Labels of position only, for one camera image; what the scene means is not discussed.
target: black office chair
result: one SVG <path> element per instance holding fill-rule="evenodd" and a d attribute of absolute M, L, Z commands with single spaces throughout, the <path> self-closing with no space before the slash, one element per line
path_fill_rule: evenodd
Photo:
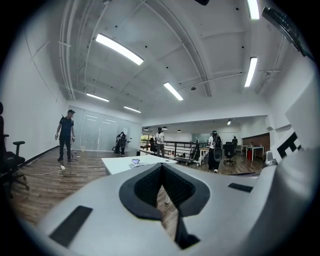
<path fill-rule="evenodd" d="M 229 158 L 229 160 L 224 160 L 223 163 L 236 163 L 236 161 L 232 161 L 231 158 L 235 156 L 235 145 L 232 143 L 226 143 L 223 145 L 224 149 L 224 155 L 226 158 Z"/>
<path fill-rule="evenodd" d="M 25 144 L 24 141 L 16 141 L 13 144 L 16 145 L 16 152 L 6 150 L 5 138 L 9 137 L 9 135 L 4 134 L 4 119 L 1 116 L 3 113 L 4 106 L 0 102 L 0 183 L 2 185 L 8 184 L 7 193 L 10 198 L 13 198 L 11 194 L 11 186 L 12 183 L 16 182 L 21 185 L 24 185 L 26 190 L 29 190 L 29 186 L 18 180 L 23 177 L 26 180 L 26 176 L 24 174 L 18 174 L 18 166 L 25 162 L 25 159 L 19 156 L 20 145 Z"/>

